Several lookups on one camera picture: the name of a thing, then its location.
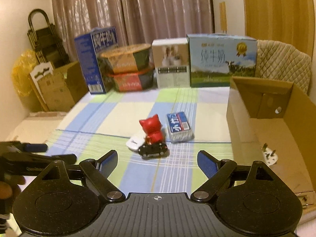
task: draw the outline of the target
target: hole in cardboard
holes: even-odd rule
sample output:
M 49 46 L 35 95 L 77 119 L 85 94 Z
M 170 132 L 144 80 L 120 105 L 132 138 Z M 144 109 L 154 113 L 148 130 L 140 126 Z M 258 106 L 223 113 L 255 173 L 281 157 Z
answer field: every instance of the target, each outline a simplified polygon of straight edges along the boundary
M 276 114 L 279 114 L 281 111 L 282 111 L 282 108 L 281 108 L 281 107 L 277 107 L 275 113 L 276 113 Z

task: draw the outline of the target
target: light blue milk box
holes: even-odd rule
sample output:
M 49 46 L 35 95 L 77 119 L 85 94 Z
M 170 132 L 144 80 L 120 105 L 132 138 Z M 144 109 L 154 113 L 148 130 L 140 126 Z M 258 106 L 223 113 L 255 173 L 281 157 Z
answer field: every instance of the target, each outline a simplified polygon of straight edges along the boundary
M 229 86 L 231 76 L 254 77 L 257 40 L 227 34 L 189 34 L 191 87 Z

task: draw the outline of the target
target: circular pad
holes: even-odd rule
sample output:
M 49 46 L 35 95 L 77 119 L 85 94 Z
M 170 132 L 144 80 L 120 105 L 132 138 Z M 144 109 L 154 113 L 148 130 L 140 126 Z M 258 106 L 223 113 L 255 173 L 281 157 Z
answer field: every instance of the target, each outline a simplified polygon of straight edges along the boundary
M 247 209 L 258 214 L 272 213 L 280 206 L 276 197 L 266 193 L 251 193 L 244 197 L 243 202 Z
M 230 228 L 255 236 L 292 230 L 301 217 L 301 203 L 295 194 L 266 188 L 263 181 L 257 184 L 258 188 L 242 184 L 222 192 L 215 204 L 219 217 Z
M 67 235 L 87 226 L 99 211 L 99 199 L 91 190 L 76 184 L 55 184 L 57 180 L 31 184 L 13 205 L 22 231 L 35 235 Z
M 59 213 L 68 209 L 72 204 L 72 198 L 62 192 L 51 192 L 38 197 L 35 206 L 45 213 Z

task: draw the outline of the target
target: quilted cushion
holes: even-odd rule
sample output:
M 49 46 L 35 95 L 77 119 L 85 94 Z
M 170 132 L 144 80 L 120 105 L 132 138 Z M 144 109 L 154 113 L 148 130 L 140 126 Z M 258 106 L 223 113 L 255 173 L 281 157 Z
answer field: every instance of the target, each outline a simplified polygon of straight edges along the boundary
M 258 40 L 256 77 L 290 81 L 307 93 L 312 58 L 288 43 Z

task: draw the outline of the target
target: metal screw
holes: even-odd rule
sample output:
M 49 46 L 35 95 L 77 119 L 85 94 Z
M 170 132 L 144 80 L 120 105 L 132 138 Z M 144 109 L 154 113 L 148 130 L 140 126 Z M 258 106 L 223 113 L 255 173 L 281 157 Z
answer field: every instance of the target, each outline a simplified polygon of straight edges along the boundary
M 197 199 L 206 199 L 209 194 L 206 191 L 196 191 L 193 196 Z
M 123 195 L 120 191 L 110 191 L 106 196 L 110 199 L 116 200 L 122 197 Z

